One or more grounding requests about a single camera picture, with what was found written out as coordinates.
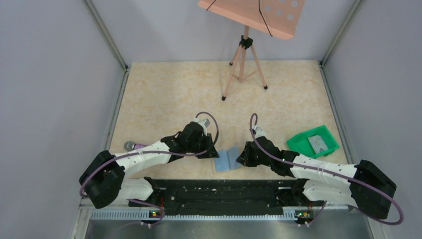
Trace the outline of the beige card holder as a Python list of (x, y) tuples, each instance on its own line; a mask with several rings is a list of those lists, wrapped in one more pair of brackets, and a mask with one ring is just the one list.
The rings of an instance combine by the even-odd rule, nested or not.
[(214, 168), (216, 172), (225, 172), (239, 169), (242, 165), (236, 160), (240, 156), (237, 146), (228, 150), (218, 151), (219, 157), (214, 158)]

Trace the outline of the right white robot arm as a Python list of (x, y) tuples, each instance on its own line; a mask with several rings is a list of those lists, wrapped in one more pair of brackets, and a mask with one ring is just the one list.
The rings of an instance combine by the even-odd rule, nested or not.
[(261, 136), (248, 141), (236, 161), (246, 167), (268, 166), (280, 176), (295, 178), (283, 203), (288, 200), (304, 206), (309, 202), (329, 201), (347, 204), (375, 219), (388, 217), (396, 184), (367, 160), (359, 164), (335, 164), (303, 154), (280, 150)]

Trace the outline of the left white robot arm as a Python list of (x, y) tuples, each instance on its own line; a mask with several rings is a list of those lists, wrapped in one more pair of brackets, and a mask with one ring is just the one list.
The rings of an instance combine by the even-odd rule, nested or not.
[(196, 119), (182, 131), (149, 146), (121, 154), (111, 154), (107, 150), (98, 153), (79, 178), (80, 196), (90, 199), (97, 209), (116, 199), (140, 200), (148, 206), (157, 204), (160, 198), (158, 188), (150, 180), (131, 179), (131, 176), (185, 157), (217, 157), (216, 140), (207, 131), (209, 124), (208, 119)]

